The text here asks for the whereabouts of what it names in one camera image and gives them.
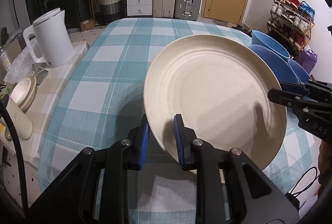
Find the kettle lid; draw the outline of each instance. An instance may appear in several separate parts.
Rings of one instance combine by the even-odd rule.
[[[42,22],[49,20],[50,18],[52,18],[53,16],[57,15],[60,12],[61,12],[60,8],[56,8],[56,9],[49,11],[49,12],[43,14],[42,16],[38,17],[35,21],[33,21],[32,24],[34,26],[37,26],[37,25],[41,24]]]

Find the blue gripper pad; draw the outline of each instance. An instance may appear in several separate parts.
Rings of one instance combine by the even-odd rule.
[[[150,135],[149,125],[145,124],[141,145],[139,147],[139,159],[138,159],[139,169],[143,168],[143,165],[146,161],[147,149],[149,145],[149,135]]]
[[[183,145],[181,142],[181,137],[180,137],[180,132],[179,132],[179,126],[178,122],[176,120],[176,117],[174,117],[174,135],[175,135],[175,141],[176,141],[176,150],[178,152],[178,159],[179,159],[179,164],[181,168],[183,168],[183,161],[184,161],[184,151],[183,151]]]

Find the teal checkered tablecloth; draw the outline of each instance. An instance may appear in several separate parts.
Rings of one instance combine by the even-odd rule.
[[[193,21],[125,18],[108,25],[72,74],[55,107],[40,156],[39,185],[50,182],[84,147],[103,149],[140,125],[150,62],[167,44],[195,34],[249,46],[240,31]],[[283,145],[265,174],[286,193],[311,166],[311,134],[288,111]],[[150,136],[146,164],[128,173],[131,223],[195,223],[195,177],[180,169]]]

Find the plate rim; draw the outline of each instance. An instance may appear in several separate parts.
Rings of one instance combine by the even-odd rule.
[[[144,79],[144,86],[143,86],[143,103],[144,103],[144,111],[145,111],[145,114],[146,114],[146,117],[147,117],[148,124],[149,124],[150,118],[149,118],[149,115],[148,115],[147,110],[146,110],[146,108],[145,108],[145,107],[146,107],[146,99],[147,99],[147,95],[146,95],[147,93],[146,93],[145,88],[146,88],[146,84],[147,84],[147,78],[148,78],[148,76],[149,76],[149,73],[151,72],[151,66],[153,66],[153,63],[158,59],[158,57],[160,56],[160,54],[162,53],[162,51],[164,51],[164,49],[166,49],[168,46],[170,46],[171,44],[173,44],[173,43],[175,43],[175,42],[177,42],[177,41],[179,41],[179,40],[181,40],[181,39],[188,38],[188,37],[192,37],[192,36],[216,36],[216,37],[219,37],[219,38],[225,39],[225,40],[227,40],[227,41],[233,42],[233,43],[235,43],[236,45],[243,46],[243,47],[246,48],[250,53],[253,53],[253,54],[254,54],[254,57],[256,57],[257,60],[259,60],[261,63],[263,63],[263,65],[265,65],[265,66],[268,68],[268,70],[271,72],[271,74],[273,75],[273,77],[274,77],[275,80],[277,81],[277,84],[278,84],[278,88],[277,88],[277,89],[280,89],[280,90],[282,89],[282,88],[281,88],[281,85],[280,85],[280,83],[279,83],[279,80],[277,79],[277,77],[275,76],[275,74],[273,73],[273,71],[271,70],[271,68],[268,66],[268,64],[266,64],[266,62],[265,62],[263,59],[261,59],[259,55],[257,55],[254,51],[250,50],[250,49],[249,49],[247,46],[245,46],[244,44],[241,44],[241,43],[239,43],[239,42],[237,42],[237,41],[234,41],[234,40],[232,40],[232,39],[226,38],[226,37],[224,37],[224,36],[219,36],[219,35],[215,35],[215,34],[193,34],[193,35],[184,36],[184,37],[178,38],[178,39],[176,39],[176,40],[170,42],[170,43],[167,44],[166,46],[164,46],[164,47],[159,51],[159,53],[154,57],[154,59],[152,60],[152,62],[150,63],[150,66],[149,66],[149,68],[148,68],[148,71],[147,71],[146,76],[145,76],[145,79]],[[284,110],[285,110],[284,115],[285,115],[285,118],[286,118],[286,120],[285,120],[286,123],[285,123],[285,126],[284,126],[283,140],[284,140],[284,138],[285,138],[286,130],[287,130],[287,117],[288,117],[288,116],[287,116],[287,107],[284,107]],[[156,141],[158,142],[159,146],[163,149],[163,151],[164,151],[168,156],[170,156],[170,158],[171,158],[173,161],[175,161],[176,163],[179,163],[178,159],[175,159],[175,158],[174,158],[174,157],[173,157],[173,156],[167,151],[166,147],[165,147],[165,146],[163,145],[163,143],[160,141],[159,137],[155,135],[155,133],[154,133],[154,129],[150,126],[150,124],[149,124],[149,127],[150,127],[150,130],[152,131],[152,134],[153,134],[154,138],[155,138]],[[279,150],[278,150],[278,151],[276,152],[276,154],[274,155],[272,161],[275,159],[276,155],[277,155],[278,152],[280,151],[280,148],[281,148],[282,145],[283,145],[283,140],[282,140],[282,143],[281,143],[280,146],[279,146]]]

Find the purple bag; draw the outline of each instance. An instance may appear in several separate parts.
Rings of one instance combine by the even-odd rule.
[[[315,67],[318,55],[315,54],[311,49],[302,50],[298,55],[296,62],[302,66],[305,71],[310,74],[312,69]]]

